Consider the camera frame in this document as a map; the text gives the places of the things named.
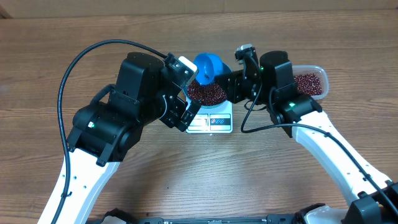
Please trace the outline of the teal blue bowl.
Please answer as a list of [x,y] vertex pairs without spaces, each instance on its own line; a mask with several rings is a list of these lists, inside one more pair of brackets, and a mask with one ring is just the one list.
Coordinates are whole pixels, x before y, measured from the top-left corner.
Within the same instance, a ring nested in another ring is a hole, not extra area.
[[[227,72],[231,72],[231,69],[230,69],[230,67],[229,67],[227,64],[225,64],[225,63],[223,62],[223,73],[222,73],[222,74],[227,73]],[[187,103],[190,104],[190,102],[191,102],[192,100],[188,97],[187,88],[188,88],[188,87],[185,87],[185,88],[183,89],[183,93],[184,93],[184,95],[185,95],[185,97],[186,97]]]

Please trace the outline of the blue plastic measuring scoop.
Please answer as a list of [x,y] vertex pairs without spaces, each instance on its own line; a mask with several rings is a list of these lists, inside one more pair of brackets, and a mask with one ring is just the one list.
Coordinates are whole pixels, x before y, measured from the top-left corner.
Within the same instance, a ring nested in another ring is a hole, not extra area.
[[200,85],[210,85],[214,82],[216,76],[223,73],[223,62],[215,54],[198,54],[193,62],[198,69],[195,79]]

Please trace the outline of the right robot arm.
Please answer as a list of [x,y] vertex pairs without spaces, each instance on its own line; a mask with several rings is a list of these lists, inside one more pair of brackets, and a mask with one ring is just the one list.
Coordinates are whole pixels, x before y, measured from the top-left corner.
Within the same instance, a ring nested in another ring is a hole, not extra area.
[[242,70],[218,75],[214,81],[232,103],[264,104],[273,122],[301,144],[326,170],[348,204],[347,209],[317,203],[295,213],[292,223],[397,223],[397,183],[364,159],[338,132],[323,108],[301,93],[287,52],[257,57],[239,50]]

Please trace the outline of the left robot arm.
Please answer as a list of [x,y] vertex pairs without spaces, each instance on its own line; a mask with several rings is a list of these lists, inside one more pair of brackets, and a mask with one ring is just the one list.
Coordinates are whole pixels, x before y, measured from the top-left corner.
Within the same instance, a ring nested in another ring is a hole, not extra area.
[[85,223],[100,192],[140,141],[144,126],[159,119],[184,132],[200,109],[178,97],[198,73],[187,58],[160,60],[128,53],[118,79],[73,117],[68,155],[39,223]]

